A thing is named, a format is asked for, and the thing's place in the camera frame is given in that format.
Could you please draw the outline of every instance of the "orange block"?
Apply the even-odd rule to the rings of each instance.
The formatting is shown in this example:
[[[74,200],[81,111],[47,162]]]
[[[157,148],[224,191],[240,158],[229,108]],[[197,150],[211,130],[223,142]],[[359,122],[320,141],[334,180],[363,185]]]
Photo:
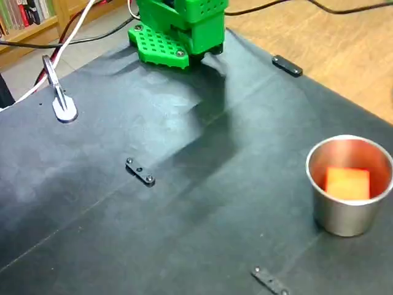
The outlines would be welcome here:
[[[328,167],[325,191],[342,200],[370,198],[370,172],[353,168]]]

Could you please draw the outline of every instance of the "green 3d-printed part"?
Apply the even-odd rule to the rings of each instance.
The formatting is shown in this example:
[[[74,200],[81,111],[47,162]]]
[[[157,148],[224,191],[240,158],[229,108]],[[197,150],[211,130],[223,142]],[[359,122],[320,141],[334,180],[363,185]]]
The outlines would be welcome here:
[[[228,0],[137,2],[142,22],[128,35],[142,61],[185,68],[191,58],[221,53]]]
[[[156,65],[186,68],[189,55],[179,40],[158,33],[146,25],[136,25],[128,31],[131,42],[138,45],[139,58]]]

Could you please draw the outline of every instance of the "wooden floor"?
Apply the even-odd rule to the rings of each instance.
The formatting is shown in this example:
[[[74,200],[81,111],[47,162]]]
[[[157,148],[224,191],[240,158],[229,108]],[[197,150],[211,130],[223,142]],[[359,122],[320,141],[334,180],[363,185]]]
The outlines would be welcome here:
[[[319,0],[332,9],[379,1],[383,0]],[[227,11],[267,2],[230,0]],[[305,0],[293,0],[253,14],[227,17],[226,25],[393,124],[393,6],[331,15]]]

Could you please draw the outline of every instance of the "stainless steel cup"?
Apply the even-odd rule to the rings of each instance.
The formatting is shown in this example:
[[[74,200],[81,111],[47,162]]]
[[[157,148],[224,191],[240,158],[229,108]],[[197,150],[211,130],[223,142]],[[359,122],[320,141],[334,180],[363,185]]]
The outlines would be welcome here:
[[[370,200],[340,200],[324,191],[327,167],[366,169],[370,172]],[[306,173],[313,185],[314,217],[332,234],[352,237],[373,223],[381,201],[393,188],[393,160],[379,144],[352,135],[339,135],[309,152]]]

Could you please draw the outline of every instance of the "black clamp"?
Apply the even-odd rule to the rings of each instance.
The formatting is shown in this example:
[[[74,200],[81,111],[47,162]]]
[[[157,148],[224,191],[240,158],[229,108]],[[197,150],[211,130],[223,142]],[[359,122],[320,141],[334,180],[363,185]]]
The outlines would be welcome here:
[[[266,269],[261,269],[257,266],[252,270],[251,274],[259,283],[268,288],[274,295],[290,295],[289,289],[277,278],[272,276]]]
[[[136,175],[146,186],[153,186],[155,184],[155,178],[151,175],[147,169],[139,164],[133,158],[127,158],[125,161],[126,167],[131,170],[132,174]]]
[[[295,65],[294,63],[291,63],[289,60],[283,58],[280,55],[273,56],[271,62],[277,68],[284,70],[293,77],[300,77],[301,75],[303,75],[303,69],[301,67]]]

